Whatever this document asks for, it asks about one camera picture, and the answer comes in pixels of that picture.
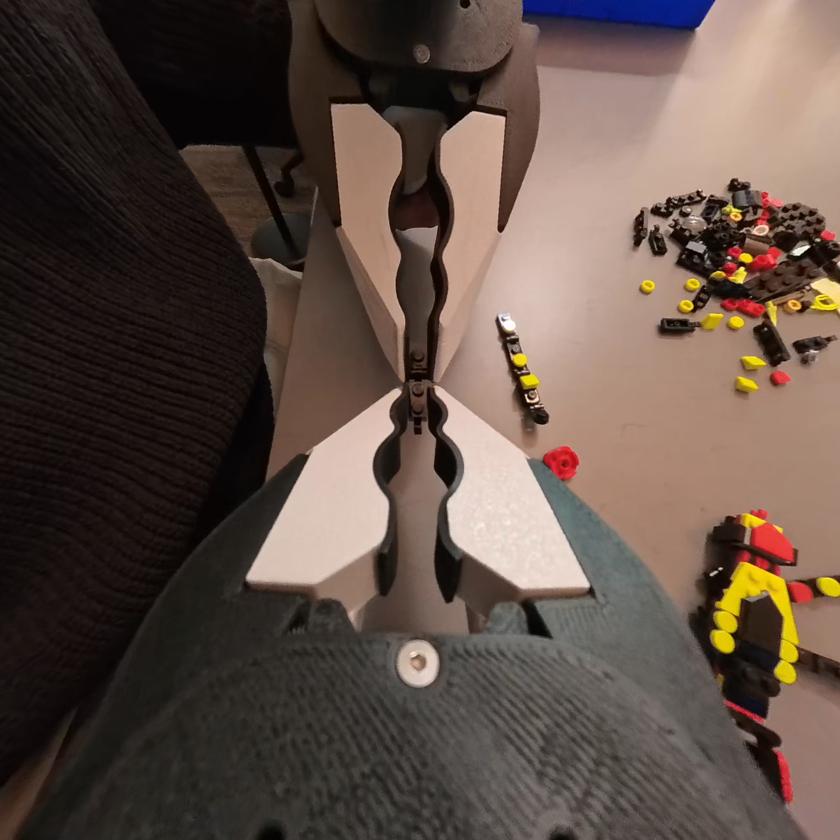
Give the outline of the person's black knit clothing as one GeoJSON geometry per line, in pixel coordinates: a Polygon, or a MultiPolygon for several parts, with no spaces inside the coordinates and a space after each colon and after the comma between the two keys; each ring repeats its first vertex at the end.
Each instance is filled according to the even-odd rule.
{"type": "Polygon", "coordinates": [[[2,784],[273,435],[263,287],[90,2],[2,2],[2,784]]]}

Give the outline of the pile of loose lego pieces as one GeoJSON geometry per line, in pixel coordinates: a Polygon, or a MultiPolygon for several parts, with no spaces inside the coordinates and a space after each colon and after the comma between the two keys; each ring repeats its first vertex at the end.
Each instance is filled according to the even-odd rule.
{"type": "MultiPolygon", "coordinates": [[[[750,328],[756,356],[773,373],[800,363],[791,346],[800,339],[785,341],[780,314],[838,314],[838,233],[815,206],[786,202],[732,177],[722,193],[698,188],[647,207],[649,236],[640,248],[656,258],[673,256],[688,274],[671,319],[700,323],[692,334],[676,336],[659,334],[657,325],[660,336],[750,328]]],[[[631,232],[633,245],[633,223],[631,232]]],[[[829,335],[838,342],[837,334],[813,336],[829,335]]]]}

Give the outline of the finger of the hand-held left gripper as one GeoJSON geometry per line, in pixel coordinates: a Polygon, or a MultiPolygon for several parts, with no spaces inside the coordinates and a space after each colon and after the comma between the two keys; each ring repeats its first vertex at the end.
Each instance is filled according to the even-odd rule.
{"type": "Polygon", "coordinates": [[[499,211],[506,119],[473,111],[440,138],[434,169],[443,190],[430,265],[435,304],[429,318],[433,382],[441,382],[464,338],[501,237],[499,211]]]}
{"type": "Polygon", "coordinates": [[[437,110],[368,104],[331,107],[339,188],[337,236],[374,334],[405,380],[406,315],[396,282],[396,231],[435,228],[439,213],[427,174],[445,116],[437,110]]]}

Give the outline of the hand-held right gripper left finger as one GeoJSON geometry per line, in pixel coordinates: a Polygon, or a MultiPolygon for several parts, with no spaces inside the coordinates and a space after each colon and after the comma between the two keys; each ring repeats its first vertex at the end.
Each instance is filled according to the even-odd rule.
{"type": "Polygon", "coordinates": [[[401,466],[406,393],[394,389],[308,453],[247,572],[256,590],[372,599],[396,578],[389,483],[401,466]]]}

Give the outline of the blue plastic bin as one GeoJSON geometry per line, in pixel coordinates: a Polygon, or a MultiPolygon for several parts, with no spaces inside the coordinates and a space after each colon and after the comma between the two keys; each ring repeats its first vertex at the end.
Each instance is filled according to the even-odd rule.
{"type": "Polygon", "coordinates": [[[678,28],[698,28],[714,1],[523,1],[523,12],[556,18],[678,28]]]}

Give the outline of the black yellow red lego model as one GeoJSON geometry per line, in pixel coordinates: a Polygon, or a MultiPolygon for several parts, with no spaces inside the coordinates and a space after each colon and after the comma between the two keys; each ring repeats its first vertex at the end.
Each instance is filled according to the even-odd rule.
{"type": "Polygon", "coordinates": [[[788,580],[799,552],[765,510],[724,518],[708,536],[710,559],[690,626],[745,746],[782,802],[794,794],[781,737],[767,726],[770,703],[800,671],[838,679],[835,659],[805,648],[794,609],[838,600],[837,574],[788,580]]]}

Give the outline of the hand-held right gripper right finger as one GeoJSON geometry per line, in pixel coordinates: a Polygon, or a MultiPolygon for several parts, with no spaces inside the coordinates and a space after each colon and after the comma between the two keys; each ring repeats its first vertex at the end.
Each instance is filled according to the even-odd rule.
{"type": "Polygon", "coordinates": [[[440,386],[430,388],[427,410],[434,471],[446,488],[434,551],[444,600],[587,595],[589,579],[524,452],[440,386]]]}

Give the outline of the black yellow lego leg segment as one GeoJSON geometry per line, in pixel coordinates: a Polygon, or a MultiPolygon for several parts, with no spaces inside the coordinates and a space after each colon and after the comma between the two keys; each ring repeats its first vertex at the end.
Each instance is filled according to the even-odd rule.
{"type": "Polygon", "coordinates": [[[426,339],[411,339],[408,332],[404,337],[404,371],[408,394],[408,416],[413,431],[420,435],[424,429],[434,432],[429,414],[429,395],[434,383],[435,350],[429,348],[426,339]]]}
{"type": "Polygon", "coordinates": [[[509,312],[496,316],[500,346],[507,359],[508,372],[523,412],[532,424],[544,426],[550,415],[539,393],[540,380],[531,372],[529,357],[522,348],[517,324],[509,312]]]}

